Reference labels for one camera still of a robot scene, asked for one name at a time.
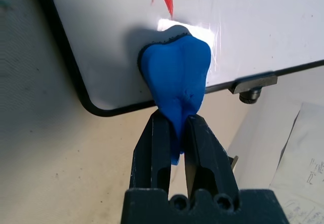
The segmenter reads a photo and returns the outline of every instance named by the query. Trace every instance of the white paper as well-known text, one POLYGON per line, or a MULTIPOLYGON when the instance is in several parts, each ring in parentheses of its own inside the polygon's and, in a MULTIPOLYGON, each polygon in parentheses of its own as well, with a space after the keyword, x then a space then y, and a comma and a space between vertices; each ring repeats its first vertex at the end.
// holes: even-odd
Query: white paper
POLYGON ((324 107, 303 104, 274 179, 291 224, 324 224, 324 107))

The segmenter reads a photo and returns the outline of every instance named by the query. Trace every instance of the whiteboard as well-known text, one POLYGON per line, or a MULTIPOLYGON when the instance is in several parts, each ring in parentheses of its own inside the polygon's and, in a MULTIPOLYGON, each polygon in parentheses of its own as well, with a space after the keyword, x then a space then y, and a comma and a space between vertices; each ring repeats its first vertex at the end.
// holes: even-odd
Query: whiteboard
POLYGON ((94 106, 152 99, 137 55, 168 21, 212 37, 207 87, 324 59, 324 0, 172 1, 54 0, 94 106))

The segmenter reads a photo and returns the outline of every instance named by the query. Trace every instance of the black frame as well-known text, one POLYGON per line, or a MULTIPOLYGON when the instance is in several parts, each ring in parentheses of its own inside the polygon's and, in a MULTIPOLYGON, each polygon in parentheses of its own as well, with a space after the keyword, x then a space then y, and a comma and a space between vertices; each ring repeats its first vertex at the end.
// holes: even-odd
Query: black frame
MULTIPOLYGON (((146 101, 146 102, 141 102, 141 103, 136 103, 112 110, 104 110, 96 107, 93 105, 91 102, 91 99, 88 95, 86 86, 83 82, 82 76, 80 74, 80 70, 77 66, 77 63, 75 61, 75 57, 73 55, 73 52, 71 50, 69 41, 66 37, 62 22, 60 20, 59 14, 56 10, 55 4, 53 0, 39 0, 40 5, 43 9, 43 12, 45 13, 46 19, 49 23, 50 30, 52 31, 53 37, 58 45, 58 48, 64 58, 64 63, 67 67, 68 73, 71 76, 72 83, 75 87, 75 90, 77 92, 77 95, 79 97, 79 100, 83 107, 90 113, 97 115, 97 116, 102 116, 102 117, 111 117, 111 116, 116 116, 119 114, 124 114, 128 113, 131 111, 136 111, 140 109, 144 109, 147 107, 154 106, 155 103, 154 101, 146 101)), ((290 68, 285 68, 281 70, 274 71, 273 73, 276 76, 283 76, 289 73, 294 73, 310 68, 315 68, 319 66, 324 65, 324 60, 319 60, 307 64, 302 64, 290 68)), ((237 79, 235 81, 231 82, 225 82, 222 84, 214 85, 214 86, 209 86, 206 87, 205 93, 211 93, 215 91, 220 91, 224 89, 229 89, 232 88, 235 84, 239 83, 241 79, 237 79)))

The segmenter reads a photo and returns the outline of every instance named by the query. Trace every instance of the white surface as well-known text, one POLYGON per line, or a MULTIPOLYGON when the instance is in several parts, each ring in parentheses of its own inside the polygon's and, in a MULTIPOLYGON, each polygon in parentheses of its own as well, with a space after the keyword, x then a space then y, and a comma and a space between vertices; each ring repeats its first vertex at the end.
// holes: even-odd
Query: white surface
MULTIPOLYGON (((37 0, 7 1, 13 9, 0 14, 0 223, 120 223, 133 149, 155 108, 113 118, 88 113, 37 0)), ((222 91, 207 95, 199 113, 227 148, 248 109, 222 91)), ((173 193, 183 191, 181 174, 172 177, 173 193)))
MULTIPOLYGON (((127 47, 134 28, 157 29, 163 0, 54 0, 94 105, 151 99, 127 47)), ((207 86, 324 59, 324 0, 173 0, 173 19, 215 36, 207 86)), ((137 35, 138 47, 152 41, 137 35)))
POLYGON ((324 107, 305 103, 270 188, 290 224, 324 224, 324 107))
POLYGON ((262 89, 228 148, 230 156, 239 156, 234 172, 239 188, 269 187, 302 103, 324 106, 323 74, 324 67, 305 70, 262 89))

